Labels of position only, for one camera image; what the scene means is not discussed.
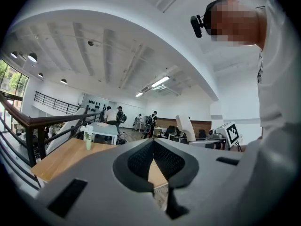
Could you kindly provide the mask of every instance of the black cable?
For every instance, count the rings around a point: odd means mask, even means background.
[[[238,141],[237,141],[237,144],[238,144],[238,147],[239,147],[240,151],[243,152],[243,150],[241,149],[241,146],[240,146]]]
[[[239,151],[239,146],[238,146],[238,142],[235,143],[237,150]]]

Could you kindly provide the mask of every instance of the tree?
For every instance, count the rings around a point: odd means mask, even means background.
[[[18,90],[23,89],[23,86],[27,80],[27,77],[22,76],[20,78],[21,75],[22,75],[21,73],[17,72],[17,73],[14,73],[13,76],[11,77],[11,79],[8,83],[8,86],[10,87],[11,91],[15,91],[17,89],[18,83],[21,84],[21,85],[19,85]]]
[[[7,66],[8,66],[7,63],[5,63],[3,60],[0,60],[0,80],[2,80],[4,73],[5,73],[4,78],[8,78],[8,70],[6,69]]]

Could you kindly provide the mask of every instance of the white flower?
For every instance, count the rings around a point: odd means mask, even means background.
[[[85,137],[90,139],[93,132],[93,126],[89,126],[89,125],[81,126],[80,131],[83,131],[85,133]]]

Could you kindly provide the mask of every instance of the metal railing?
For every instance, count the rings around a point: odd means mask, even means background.
[[[79,131],[80,126],[100,120],[100,113],[87,114],[88,106],[85,110],[85,113],[82,115],[30,118],[19,112],[16,108],[14,108],[13,105],[7,102],[7,100],[1,93],[0,103],[4,107],[4,114],[5,112],[9,113],[18,123],[20,123],[25,128],[26,132],[26,140],[24,141],[13,132],[13,130],[5,123],[5,119],[2,119],[2,117],[0,116],[0,122],[3,124],[4,129],[6,129],[6,131],[0,131],[0,156],[3,158],[3,162],[5,162],[24,182],[37,190],[39,189],[38,187],[41,187],[41,185],[37,177],[29,171],[31,167],[36,165],[34,149],[39,151],[40,159],[42,160],[47,156],[45,149],[46,144],[69,132],[70,136],[67,140],[70,140],[73,137],[79,137],[82,133]],[[93,119],[86,121],[87,117],[92,116],[94,116]],[[46,126],[74,120],[79,120],[76,126],[71,127],[70,129],[45,140],[44,129]],[[33,131],[35,129],[37,129],[36,136],[33,135]],[[11,136],[14,138],[14,140],[16,140],[20,147],[26,149],[25,151],[27,151],[27,155],[22,155],[18,150],[16,150],[16,148],[9,142],[6,134],[11,134]]]
[[[40,92],[36,91],[34,100],[41,103],[42,105],[46,105],[51,107],[54,110],[58,110],[64,112],[69,115],[74,115],[77,110],[80,108],[79,106],[69,104],[67,102],[54,99],[52,97],[46,96]]]

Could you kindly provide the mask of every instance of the wooden wall panel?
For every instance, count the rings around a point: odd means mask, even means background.
[[[194,133],[198,138],[198,130],[204,129],[206,134],[209,133],[211,129],[211,121],[191,121]],[[158,118],[157,126],[168,128],[169,126],[177,126],[177,121],[175,119]]]

